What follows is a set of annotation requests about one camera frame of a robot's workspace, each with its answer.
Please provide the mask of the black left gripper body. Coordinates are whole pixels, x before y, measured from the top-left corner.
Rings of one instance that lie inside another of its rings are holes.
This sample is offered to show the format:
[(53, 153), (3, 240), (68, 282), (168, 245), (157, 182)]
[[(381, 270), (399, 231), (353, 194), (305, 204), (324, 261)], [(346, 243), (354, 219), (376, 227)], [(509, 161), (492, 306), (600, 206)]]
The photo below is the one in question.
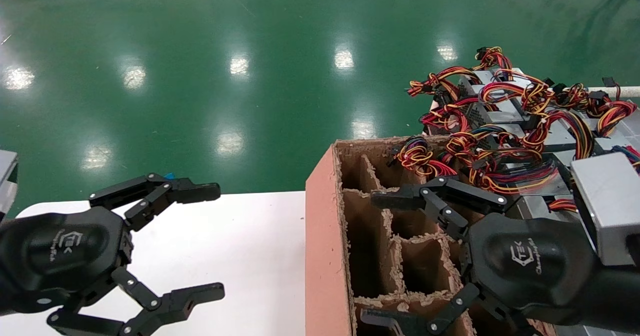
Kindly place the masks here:
[(116, 286), (131, 263), (131, 231), (103, 207), (44, 213), (1, 224), (1, 315), (88, 307)]

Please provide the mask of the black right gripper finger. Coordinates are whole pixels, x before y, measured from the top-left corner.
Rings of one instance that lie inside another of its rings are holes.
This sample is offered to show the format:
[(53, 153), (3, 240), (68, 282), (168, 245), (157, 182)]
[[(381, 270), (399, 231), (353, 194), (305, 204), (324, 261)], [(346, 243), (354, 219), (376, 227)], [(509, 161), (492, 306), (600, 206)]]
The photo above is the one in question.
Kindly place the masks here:
[(538, 334), (526, 315), (531, 313), (532, 308), (543, 304), (541, 297), (528, 292), (519, 298), (506, 294), (494, 295), (475, 283), (467, 283), (433, 318), (375, 308), (362, 309), (359, 318), (362, 323), (386, 327), (397, 336), (443, 336), (475, 304), (485, 308), (487, 313), (500, 322), (506, 322), (517, 336)]
[(404, 184), (396, 191), (372, 192), (371, 204), (378, 209), (421, 211), (453, 240), (464, 240), (471, 224), (452, 205), (482, 215), (502, 214), (507, 199), (453, 176), (441, 176), (423, 184)]

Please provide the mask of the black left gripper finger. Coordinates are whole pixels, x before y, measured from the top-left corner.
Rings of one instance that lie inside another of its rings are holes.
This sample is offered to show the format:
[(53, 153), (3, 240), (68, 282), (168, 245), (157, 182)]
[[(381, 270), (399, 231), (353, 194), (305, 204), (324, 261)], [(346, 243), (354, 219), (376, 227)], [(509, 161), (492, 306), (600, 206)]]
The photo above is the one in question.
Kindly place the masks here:
[(218, 183), (195, 184), (189, 178), (165, 178), (149, 173), (96, 191), (89, 197), (91, 207), (107, 210), (133, 204), (125, 213), (130, 231), (140, 231), (174, 203), (192, 204), (221, 197)]
[(196, 306), (219, 301), (226, 295), (224, 285), (214, 282), (158, 296), (125, 267), (115, 268), (109, 281), (141, 307), (135, 317), (119, 321), (80, 314), (82, 306), (71, 302), (50, 314), (48, 326), (63, 336), (151, 336), (161, 327), (185, 322)]

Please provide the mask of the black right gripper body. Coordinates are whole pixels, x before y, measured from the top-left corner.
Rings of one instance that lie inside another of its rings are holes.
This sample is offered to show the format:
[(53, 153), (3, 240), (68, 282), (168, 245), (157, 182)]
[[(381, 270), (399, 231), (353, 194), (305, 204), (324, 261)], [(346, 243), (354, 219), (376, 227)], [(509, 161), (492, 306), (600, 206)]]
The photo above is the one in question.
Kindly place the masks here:
[(608, 326), (602, 263), (580, 224), (491, 213), (467, 229), (463, 255), (478, 304), (501, 322)]

